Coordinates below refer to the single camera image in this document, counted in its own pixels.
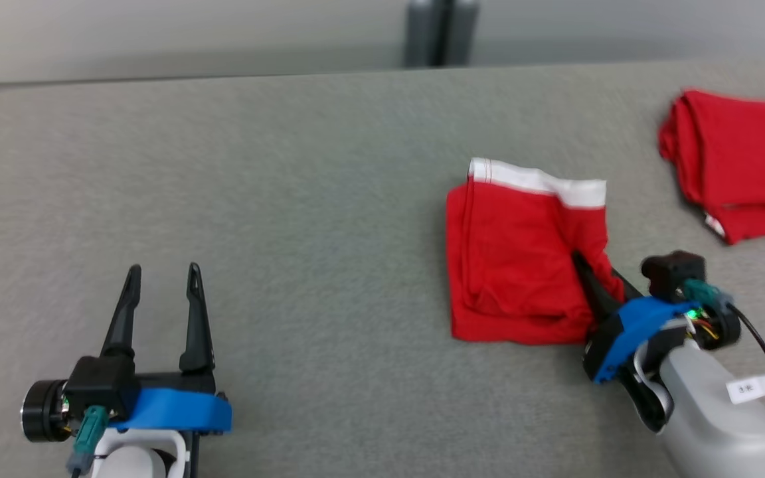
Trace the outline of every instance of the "white label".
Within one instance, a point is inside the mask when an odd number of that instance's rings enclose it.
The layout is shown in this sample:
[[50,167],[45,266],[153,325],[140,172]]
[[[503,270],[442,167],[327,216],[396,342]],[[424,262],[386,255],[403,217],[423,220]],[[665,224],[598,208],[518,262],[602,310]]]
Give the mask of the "white label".
[[740,378],[728,382],[728,394],[731,403],[745,403],[765,396],[765,375],[756,377]]

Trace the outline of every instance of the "gray fabric surface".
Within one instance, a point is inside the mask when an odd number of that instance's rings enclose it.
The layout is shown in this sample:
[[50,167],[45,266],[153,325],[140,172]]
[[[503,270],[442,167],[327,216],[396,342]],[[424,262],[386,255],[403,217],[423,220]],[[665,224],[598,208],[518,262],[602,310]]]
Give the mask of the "gray fabric surface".
[[[765,336],[765,238],[683,205],[656,128],[683,86],[765,97],[765,64],[602,64],[0,93],[0,476],[64,476],[19,405],[100,348],[143,264],[134,347],[173,370],[203,267],[234,432],[201,475],[674,476],[580,347],[450,338],[444,197],[473,155],[608,180],[608,248],[708,258]],[[765,371],[750,338],[719,359]]]

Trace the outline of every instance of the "green connector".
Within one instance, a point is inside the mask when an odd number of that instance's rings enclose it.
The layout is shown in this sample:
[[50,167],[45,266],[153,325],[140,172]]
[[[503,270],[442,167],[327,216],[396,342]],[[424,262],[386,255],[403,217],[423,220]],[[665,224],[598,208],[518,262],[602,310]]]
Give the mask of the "green connector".
[[96,445],[108,428],[110,417],[104,406],[93,405],[84,413],[82,427],[78,430],[76,443],[72,450],[76,453],[91,453],[96,451]]
[[106,433],[109,421],[110,416],[104,406],[93,405],[85,411],[82,427],[78,430],[70,459],[66,462],[67,472],[75,473],[77,470],[79,475],[87,474],[94,464],[96,445]]
[[695,300],[719,313],[725,312],[726,307],[734,303],[734,298],[730,294],[723,293],[717,287],[698,279],[686,279],[681,289],[683,290],[683,297],[688,300]]

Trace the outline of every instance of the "folded red shirt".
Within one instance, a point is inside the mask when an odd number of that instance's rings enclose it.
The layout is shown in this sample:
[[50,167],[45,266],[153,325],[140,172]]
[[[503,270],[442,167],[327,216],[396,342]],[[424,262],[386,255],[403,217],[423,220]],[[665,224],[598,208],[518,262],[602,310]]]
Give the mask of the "folded red shirt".
[[474,158],[447,197],[452,333],[468,341],[582,343],[592,323],[573,251],[621,300],[604,253],[604,181]]
[[659,130],[659,151],[728,244],[765,236],[765,101],[687,90]]

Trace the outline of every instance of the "gray robot arm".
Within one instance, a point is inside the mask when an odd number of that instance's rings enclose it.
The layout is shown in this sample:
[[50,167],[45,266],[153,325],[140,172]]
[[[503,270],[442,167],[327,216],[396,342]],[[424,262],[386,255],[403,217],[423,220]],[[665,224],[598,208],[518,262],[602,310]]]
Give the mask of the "gray robot arm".
[[657,434],[684,478],[765,478],[765,405],[735,405],[726,390],[734,375],[710,353],[674,348],[659,367],[672,411]]

